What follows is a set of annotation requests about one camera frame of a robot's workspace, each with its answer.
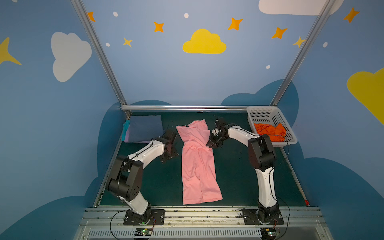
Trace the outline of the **pink t shirt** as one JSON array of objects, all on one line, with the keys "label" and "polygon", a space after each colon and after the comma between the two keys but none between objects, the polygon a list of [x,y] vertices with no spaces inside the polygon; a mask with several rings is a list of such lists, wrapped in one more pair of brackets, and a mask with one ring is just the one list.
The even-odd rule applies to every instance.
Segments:
[{"label": "pink t shirt", "polygon": [[183,205],[223,199],[217,183],[213,150],[207,147],[210,130],[205,120],[177,126],[182,149]]}]

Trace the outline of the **white plastic laundry basket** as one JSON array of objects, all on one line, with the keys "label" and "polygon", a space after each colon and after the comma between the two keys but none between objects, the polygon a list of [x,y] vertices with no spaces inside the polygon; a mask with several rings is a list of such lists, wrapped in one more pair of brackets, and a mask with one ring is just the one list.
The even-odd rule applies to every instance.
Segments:
[{"label": "white plastic laundry basket", "polygon": [[255,124],[267,124],[277,127],[281,124],[286,130],[285,140],[283,142],[272,142],[274,147],[285,147],[294,145],[298,142],[287,119],[277,107],[273,106],[250,106],[247,107],[248,122],[254,134],[257,133]]}]

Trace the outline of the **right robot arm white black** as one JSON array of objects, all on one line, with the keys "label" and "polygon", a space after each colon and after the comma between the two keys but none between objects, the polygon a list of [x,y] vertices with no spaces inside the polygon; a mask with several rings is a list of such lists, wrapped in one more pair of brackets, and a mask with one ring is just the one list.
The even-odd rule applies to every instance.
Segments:
[{"label": "right robot arm white black", "polygon": [[207,147],[220,148],[227,139],[234,139],[248,147],[249,160],[258,179],[257,221],[262,225],[283,224],[274,184],[277,155],[270,137],[228,124],[223,118],[215,120],[215,126],[210,133]]}]

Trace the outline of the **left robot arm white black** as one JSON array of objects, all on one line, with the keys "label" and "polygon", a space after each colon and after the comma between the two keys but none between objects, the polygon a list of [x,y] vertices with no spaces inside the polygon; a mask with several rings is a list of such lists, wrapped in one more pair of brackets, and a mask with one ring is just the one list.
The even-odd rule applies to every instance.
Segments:
[{"label": "left robot arm white black", "polygon": [[176,138],[176,132],[167,130],[163,136],[151,140],[141,150],[115,159],[106,189],[129,206],[124,225],[147,225],[155,219],[152,216],[151,204],[141,193],[143,172],[156,158],[165,163],[179,155],[175,147]]}]

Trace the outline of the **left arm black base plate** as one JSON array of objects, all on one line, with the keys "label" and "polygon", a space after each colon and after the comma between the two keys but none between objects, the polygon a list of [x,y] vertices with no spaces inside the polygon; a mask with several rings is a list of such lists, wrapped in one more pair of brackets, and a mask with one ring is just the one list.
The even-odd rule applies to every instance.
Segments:
[{"label": "left arm black base plate", "polygon": [[165,210],[147,210],[143,215],[128,210],[123,222],[124,226],[162,226],[165,220]]}]

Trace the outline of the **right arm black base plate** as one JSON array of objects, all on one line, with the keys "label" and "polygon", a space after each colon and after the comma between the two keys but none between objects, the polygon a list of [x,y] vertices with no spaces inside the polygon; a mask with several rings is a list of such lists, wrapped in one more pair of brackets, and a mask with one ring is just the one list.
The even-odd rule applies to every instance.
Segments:
[{"label": "right arm black base plate", "polygon": [[283,225],[284,219],[281,212],[259,209],[241,209],[245,225]]}]

